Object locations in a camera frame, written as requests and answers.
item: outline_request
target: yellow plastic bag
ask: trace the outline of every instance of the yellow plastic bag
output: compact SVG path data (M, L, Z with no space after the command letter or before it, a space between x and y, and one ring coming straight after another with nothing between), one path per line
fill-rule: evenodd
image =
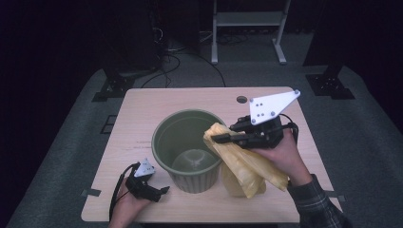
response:
M216 143L211 136L229 133L228 127L214 123L204 132L205 144L223 160L221 179L230 196L252 198L266 191L265 180L285 191L288 177L261 155L240 148L234 143Z

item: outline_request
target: person's left hand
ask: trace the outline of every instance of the person's left hand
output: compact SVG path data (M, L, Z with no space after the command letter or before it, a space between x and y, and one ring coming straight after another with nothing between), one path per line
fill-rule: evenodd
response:
M148 199L136 199L131 193L125 194L128 189L125 186L127 178L122 181L121 189L118 193L119 199L113 209L112 219L109 223L109 228L127 227L137 215L151 203Z

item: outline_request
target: metal rack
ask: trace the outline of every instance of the metal rack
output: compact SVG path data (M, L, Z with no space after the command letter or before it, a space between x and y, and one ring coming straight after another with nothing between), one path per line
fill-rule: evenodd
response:
M213 43L211 47L211 63L219 62L217 47L218 27L251 27L251 26L278 26L277 37L272 39L278 61L281 65L286 65L284 53L282 52L280 41L287 20L288 9L291 0L285 0L283 11L264 12L217 12L217 0L214 0L213 9Z

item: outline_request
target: bucket rim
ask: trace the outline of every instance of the bucket rim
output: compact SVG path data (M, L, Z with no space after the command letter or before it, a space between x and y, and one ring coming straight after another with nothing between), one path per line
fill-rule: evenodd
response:
M156 134L157 134L158 130L160 129L160 127L162 126L162 124L163 124L165 121L169 120L170 118L172 118L172 117L174 117L174 116L176 116L176 115L182 114L182 113L184 113L184 112L202 112L202 113L204 113L204 114L208 114L208 115L211 115L212 117L216 118L216 119L219 121L220 124L225 124L224 121L223 121L220 117L218 117L216 114L214 114L214 113L212 113L212 112L210 112L210 111L206 111L206 110L202 110L202 109L197 109L197 108L187 108L187 109L183 109L183 110L180 110L180 111L176 111L176 112L174 112L174 113L168 115L167 117L165 117L165 118L157 125L157 127L156 127L155 130L154 130L154 133L153 133L153 135L152 135L152 140L151 140L151 150L152 150L152 154L153 154L153 156L154 156L154 159L155 159L155 161L157 162L157 164L159 164L160 167L163 168L165 171L167 171L169 174L178 175L178 176L187 176L187 177L189 177L189 176L199 176L199 175L202 175L202 174L209 173L211 170L216 169L216 168L222 163L222 158L221 158L220 156L216 155L216 156L218 157L218 159L217 159L217 161L216 161L213 165L211 165L211 166L209 166L209 167L207 167L207 168L205 168L205 169L203 169L203 170L196 171L196 172L182 172L182 171L178 171L178 170L172 169L172 168L170 168L169 166L167 166L165 163L163 163L163 162L160 160L160 158L157 156L157 152L156 152L156 148L155 148L154 142L155 142Z

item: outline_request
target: plaid sleeve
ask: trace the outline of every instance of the plaid sleeve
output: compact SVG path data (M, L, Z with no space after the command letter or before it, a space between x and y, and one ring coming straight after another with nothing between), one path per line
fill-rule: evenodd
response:
M290 182L288 186L300 215L300 227L350 227L350 222L320 187L317 176L313 174L312 177L313 181L308 184L293 187Z

